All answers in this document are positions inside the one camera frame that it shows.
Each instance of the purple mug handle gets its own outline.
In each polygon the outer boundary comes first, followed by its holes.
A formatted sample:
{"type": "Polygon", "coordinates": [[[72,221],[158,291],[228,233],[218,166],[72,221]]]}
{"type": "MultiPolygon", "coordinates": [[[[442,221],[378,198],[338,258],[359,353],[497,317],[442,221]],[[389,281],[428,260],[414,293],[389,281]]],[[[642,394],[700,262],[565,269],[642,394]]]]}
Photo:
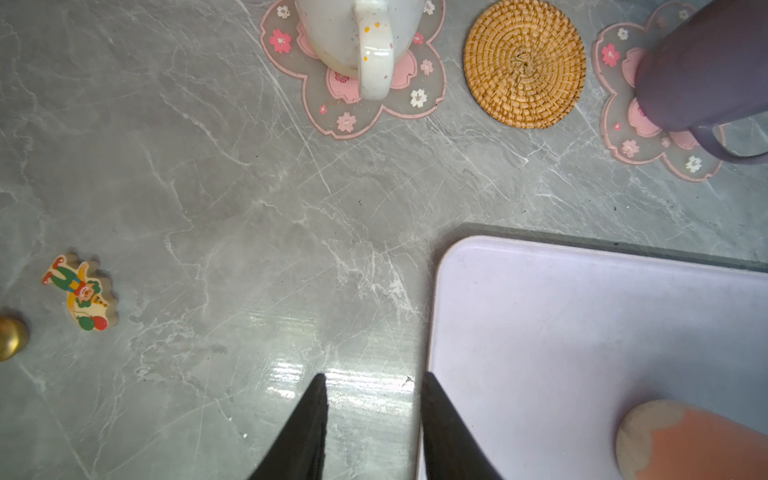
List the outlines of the purple mug handle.
{"type": "Polygon", "coordinates": [[[715,134],[712,132],[712,127],[700,125],[698,127],[691,127],[688,130],[690,130],[691,134],[693,134],[696,141],[699,142],[699,145],[701,145],[704,150],[721,160],[740,165],[768,164],[768,152],[751,155],[749,157],[742,157],[730,153],[719,141],[717,141],[715,134]]]}

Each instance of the woven rattan coaster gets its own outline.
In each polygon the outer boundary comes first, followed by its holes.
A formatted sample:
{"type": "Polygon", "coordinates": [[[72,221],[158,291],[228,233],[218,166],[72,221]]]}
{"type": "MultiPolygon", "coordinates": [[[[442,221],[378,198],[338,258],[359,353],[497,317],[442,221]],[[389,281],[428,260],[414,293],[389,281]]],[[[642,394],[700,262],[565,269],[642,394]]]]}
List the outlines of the woven rattan coaster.
{"type": "Polygon", "coordinates": [[[502,0],[469,32],[464,72],[493,118],[512,127],[547,128],[576,105],[587,57],[563,12],[540,0],[502,0]]]}

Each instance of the clown magnet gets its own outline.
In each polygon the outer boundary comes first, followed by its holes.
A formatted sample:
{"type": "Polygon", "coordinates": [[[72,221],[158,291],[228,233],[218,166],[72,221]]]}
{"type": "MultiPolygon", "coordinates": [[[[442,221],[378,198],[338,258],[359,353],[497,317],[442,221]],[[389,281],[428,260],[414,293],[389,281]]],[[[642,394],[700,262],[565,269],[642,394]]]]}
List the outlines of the clown magnet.
{"type": "Polygon", "coordinates": [[[60,255],[43,276],[43,285],[67,292],[67,310],[83,330],[104,330],[118,321],[109,279],[95,276],[97,269],[96,262],[78,266],[75,255],[60,255]]]}

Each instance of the white mug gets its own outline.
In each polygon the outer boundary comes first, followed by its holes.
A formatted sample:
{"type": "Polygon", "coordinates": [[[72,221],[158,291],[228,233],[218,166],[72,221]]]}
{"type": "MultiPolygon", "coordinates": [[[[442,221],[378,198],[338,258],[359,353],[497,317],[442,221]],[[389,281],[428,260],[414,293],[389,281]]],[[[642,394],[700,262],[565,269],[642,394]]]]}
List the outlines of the white mug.
{"type": "Polygon", "coordinates": [[[320,60],[359,79],[360,96],[382,100],[395,63],[408,51],[426,0],[296,0],[320,60]]]}

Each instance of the pink cherry blossom coaster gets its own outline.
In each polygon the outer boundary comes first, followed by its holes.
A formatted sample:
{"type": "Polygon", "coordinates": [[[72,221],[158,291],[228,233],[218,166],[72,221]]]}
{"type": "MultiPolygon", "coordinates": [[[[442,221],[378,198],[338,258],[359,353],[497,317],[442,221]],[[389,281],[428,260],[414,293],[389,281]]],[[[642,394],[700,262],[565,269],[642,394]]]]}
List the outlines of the pink cherry blossom coaster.
{"type": "Polygon", "coordinates": [[[310,47],[294,0],[279,0],[261,20],[261,46],[288,75],[304,81],[304,108],[325,135],[337,140],[367,132],[382,111],[400,118],[431,114],[445,98],[445,66],[432,41],[445,18],[445,0],[427,0],[411,48],[395,65],[392,88],[383,101],[360,98],[357,80],[322,63],[310,47]]]}
{"type": "MultiPolygon", "coordinates": [[[[632,165],[661,158],[678,177],[702,182],[717,173],[723,162],[708,154],[689,131],[663,131],[651,123],[634,96],[640,60],[695,11],[691,5],[669,2],[657,8],[644,27],[634,23],[612,25],[599,34],[592,61],[600,82],[611,93],[600,129],[614,157],[632,165]]],[[[715,133],[725,144],[723,129],[715,133]]]]}

